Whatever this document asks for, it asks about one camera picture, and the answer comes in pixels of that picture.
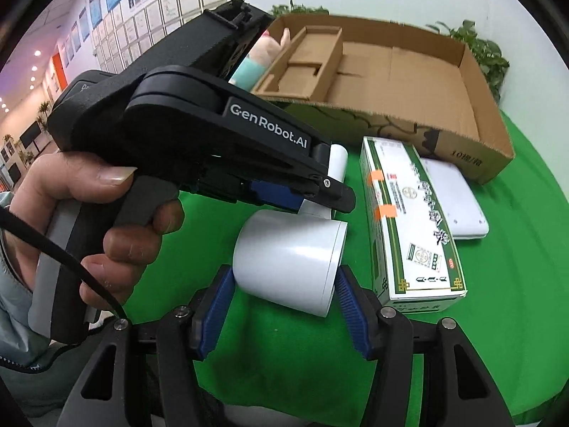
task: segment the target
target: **white box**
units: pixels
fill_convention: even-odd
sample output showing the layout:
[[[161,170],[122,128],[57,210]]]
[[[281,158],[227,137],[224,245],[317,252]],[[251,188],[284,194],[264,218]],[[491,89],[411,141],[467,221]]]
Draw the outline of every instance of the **white box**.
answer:
[[[400,312],[442,311],[466,284],[456,245],[415,148],[366,137],[360,157],[373,290]]]

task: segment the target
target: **white cylindrical object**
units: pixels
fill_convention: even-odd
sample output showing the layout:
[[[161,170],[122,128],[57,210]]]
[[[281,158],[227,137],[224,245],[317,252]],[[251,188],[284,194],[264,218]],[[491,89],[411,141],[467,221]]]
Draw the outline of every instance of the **white cylindrical object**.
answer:
[[[328,163],[328,176],[343,183],[346,175],[346,166],[348,165],[348,151],[339,144],[333,144],[330,147],[330,161]],[[332,219],[332,209],[323,205],[304,199],[299,214],[314,215],[316,217]]]
[[[251,295],[326,316],[347,229],[343,221],[260,210],[237,238],[235,281]]]

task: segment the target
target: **orange sticker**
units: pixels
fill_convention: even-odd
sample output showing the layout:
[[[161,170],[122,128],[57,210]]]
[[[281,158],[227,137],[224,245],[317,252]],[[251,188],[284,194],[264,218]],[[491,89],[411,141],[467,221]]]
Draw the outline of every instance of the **orange sticker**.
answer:
[[[374,216],[376,220],[379,220],[381,217],[397,218],[397,208],[393,204],[380,205],[376,208]]]
[[[371,185],[372,181],[384,181],[383,172],[381,170],[374,170],[368,176],[368,184]]]

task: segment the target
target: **human hand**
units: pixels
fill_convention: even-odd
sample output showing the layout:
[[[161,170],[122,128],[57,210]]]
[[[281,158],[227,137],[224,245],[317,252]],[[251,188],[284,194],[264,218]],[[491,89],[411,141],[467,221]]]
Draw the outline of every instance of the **human hand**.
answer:
[[[58,201],[73,198],[81,202],[112,202],[130,189],[134,170],[133,167],[113,167],[85,152],[45,155],[30,167],[14,195],[10,211],[45,234]],[[104,253],[90,255],[81,263],[124,304],[146,265],[156,260],[162,235],[177,231],[183,221],[181,202],[168,202],[156,210],[148,226],[109,229],[103,240]],[[8,232],[6,250],[16,274],[33,291],[39,251]],[[80,294],[88,305],[110,309],[87,284],[81,284]]]

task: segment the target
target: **green tablecloth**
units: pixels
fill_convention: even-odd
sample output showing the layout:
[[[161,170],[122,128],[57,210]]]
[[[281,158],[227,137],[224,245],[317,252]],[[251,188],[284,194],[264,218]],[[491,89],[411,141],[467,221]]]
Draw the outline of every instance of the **green tablecloth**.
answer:
[[[535,149],[506,118],[516,159],[492,182],[473,185],[490,225],[481,241],[458,242],[468,295],[447,311],[478,350],[508,407],[519,414],[555,395],[569,376],[569,205]],[[346,183],[356,191],[344,263],[363,287],[371,258],[358,168],[351,154]],[[136,322],[160,318],[209,285],[231,263],[237,235],[257,208],[184,194],[183,229],[167,236],[127,312]],[[420,409],[422,366],[415,358],[408,425]],[[215,352],[196,364],[200,385],[223,402],[261,405],[337,426],[357,426],[375,364],[351,344],[338,301],[317,318],[237,290]]]

